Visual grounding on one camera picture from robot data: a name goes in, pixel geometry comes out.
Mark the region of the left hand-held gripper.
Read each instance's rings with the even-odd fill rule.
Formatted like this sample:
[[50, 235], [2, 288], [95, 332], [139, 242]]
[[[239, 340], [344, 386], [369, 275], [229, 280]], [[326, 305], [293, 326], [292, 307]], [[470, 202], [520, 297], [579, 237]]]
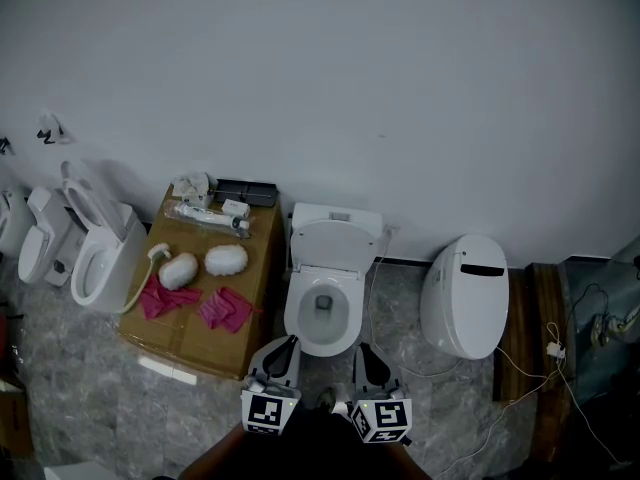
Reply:
[[301, 344], [295, 335], [272, 340], [252, 357], [241, 391], [242, 426], [246, 432], [280, 436], [299, 401], [301, 392], [266, 380], [297, 384]]

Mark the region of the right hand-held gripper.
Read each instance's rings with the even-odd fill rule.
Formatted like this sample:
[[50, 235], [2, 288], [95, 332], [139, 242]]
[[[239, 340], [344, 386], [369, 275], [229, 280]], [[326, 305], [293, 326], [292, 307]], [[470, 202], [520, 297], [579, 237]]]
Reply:
[[401, 385], [396, 363], [378, 348], [359, 344], [352, 380], [355, 385], [349, 419], [361, 441], [410, 442], [407, 434], [412, 428], [412, 400]]

